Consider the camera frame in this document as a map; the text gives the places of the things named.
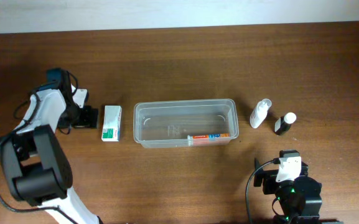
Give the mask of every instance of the clear plastic container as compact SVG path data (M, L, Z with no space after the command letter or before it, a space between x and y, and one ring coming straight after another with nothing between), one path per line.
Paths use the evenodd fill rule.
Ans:
M191 138L209 134L229 137ZM227 144L238 135L231 99L138 103L134 108L134 139L145 148Z

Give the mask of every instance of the green label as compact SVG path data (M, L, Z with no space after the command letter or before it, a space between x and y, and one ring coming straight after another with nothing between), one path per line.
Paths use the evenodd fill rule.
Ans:
M102 138L113 138L113 133L114 133L113 128L104 129Z

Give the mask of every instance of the white wall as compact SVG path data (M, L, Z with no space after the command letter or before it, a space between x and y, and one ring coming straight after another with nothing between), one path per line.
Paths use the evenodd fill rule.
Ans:
M0 0L0 33L359 21L359 0Z

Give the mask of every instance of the white bottle cap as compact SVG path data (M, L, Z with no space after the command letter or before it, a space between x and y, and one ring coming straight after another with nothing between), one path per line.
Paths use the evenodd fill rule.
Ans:
M258 106L258 110L268 111L272 106L272 101L270 99L263 99L261 104Z
M293 122L295 122L297 119L297 116L295 113L287 113L284 116L284 122L286 122L287 124L292 124Z

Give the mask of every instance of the brown wooden surface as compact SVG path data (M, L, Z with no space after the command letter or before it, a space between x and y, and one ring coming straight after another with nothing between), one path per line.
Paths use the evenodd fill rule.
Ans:
M282 149L301 152L323 183L322 218L359 223L359 22L3 34L0 136L18 124L14 108L53 67L78 77L89 105L123 107L120 142L102 142L101 129L56 134L75 190L105 223L246 222L254 157L264 162ZM210 98L236 102L240 136L228 145L134 142L136 103ZM263 98L272 100L272 115L252 129L251 110ZM278 137L273 124L289 111L298 120ZM1 168L0 188L26 207L8 194ZM255 219L273 217L273 198L250 190ZM0 204L0 223L55 222Z

